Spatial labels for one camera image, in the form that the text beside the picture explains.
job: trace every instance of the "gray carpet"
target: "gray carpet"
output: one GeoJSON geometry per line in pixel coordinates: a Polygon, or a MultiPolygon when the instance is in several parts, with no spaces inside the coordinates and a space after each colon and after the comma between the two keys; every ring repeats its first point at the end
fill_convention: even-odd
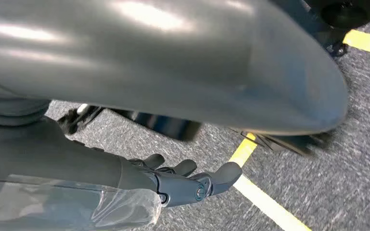
{"type": "MultiPolygon", "coordinates": [[[[360,30],[370,33],[370,24],[360,30]]],[[[370,231],[370,53],[354,48],[337,59],[350,88],[348,118],[324,150],[310,160],[290,152],[257,148],[243,170],[246,176],[314,231],[370,231]]],[[[58,118],[76,104],[53,102],[58,118]]],[[[194,159],[199,171],[216,170],[242,137],[227,128],[204,125],[195,141],[170,140],[110,111],[104,111],[76,139],[127,158],[152,153],[172,166],[194,159]]],[[[203,203],[164,209],[158,231],[277,231],[272,220],[235,189],[203,203]]]]}

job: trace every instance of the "yellow floor tape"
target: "yellow floor tape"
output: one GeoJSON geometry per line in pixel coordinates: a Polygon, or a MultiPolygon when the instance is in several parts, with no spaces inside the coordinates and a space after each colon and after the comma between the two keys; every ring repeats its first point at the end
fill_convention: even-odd
{"type": "MultiPolygon", "coordinates": [[[[247,137],[251,140],[256,139],[251,133],[249,133],[247,137]]],[[[236,162],[240,167],[245,164],[249,156],[257,147],[257,144],[253,143],[249,139],[244,139],[242,141],[233,156],[230,158],[230,162],[236,162]]],[[[284,231],[311,231],[311,229],[299,221],[293,214],[253,184],[246,176],[242,175],[236,181],[234,187],[284,231]]]]}
{"type": "Polygon", "coordinates": [[[347,33],[343,43],[370,52],[370,34],[357,30],[351,30],[347,33]]]}

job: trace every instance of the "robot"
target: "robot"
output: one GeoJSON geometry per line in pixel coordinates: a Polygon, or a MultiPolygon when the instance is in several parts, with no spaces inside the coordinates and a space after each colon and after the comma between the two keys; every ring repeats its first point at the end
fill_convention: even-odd
{"type": "Polygon", "coordinates": [[[88,148],[44,116],[50,100],[319,134],[347,108],[331,56],[369,21],[362,0],[0,0],[0,231],[138,227],[242,174],[88,148]]]}

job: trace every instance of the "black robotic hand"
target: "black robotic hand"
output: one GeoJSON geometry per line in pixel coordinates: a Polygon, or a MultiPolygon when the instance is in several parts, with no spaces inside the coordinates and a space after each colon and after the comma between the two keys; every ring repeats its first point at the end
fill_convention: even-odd
{"type": "Polygon", "coordinates": [[[242,169],[234,162],[222,165],[216,172],[202,172],[187,178],[197,168],[193,160],[184,160],[175,167],[160,167],[165,162],[160,154],[128,161],[154,181],[163,207],[197,203],[223,193],[242,174],[242,169]]]}

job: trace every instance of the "clear plastic film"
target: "clear plastic film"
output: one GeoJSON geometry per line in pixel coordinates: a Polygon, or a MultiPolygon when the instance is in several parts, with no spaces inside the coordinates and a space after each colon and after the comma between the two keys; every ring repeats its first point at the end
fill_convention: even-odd
{"type": "Polygon", "coordinates": [[[17,175],[0,181],[0,231],[125,230],[155,224],[160,210],[148,189],[17,175]]]}

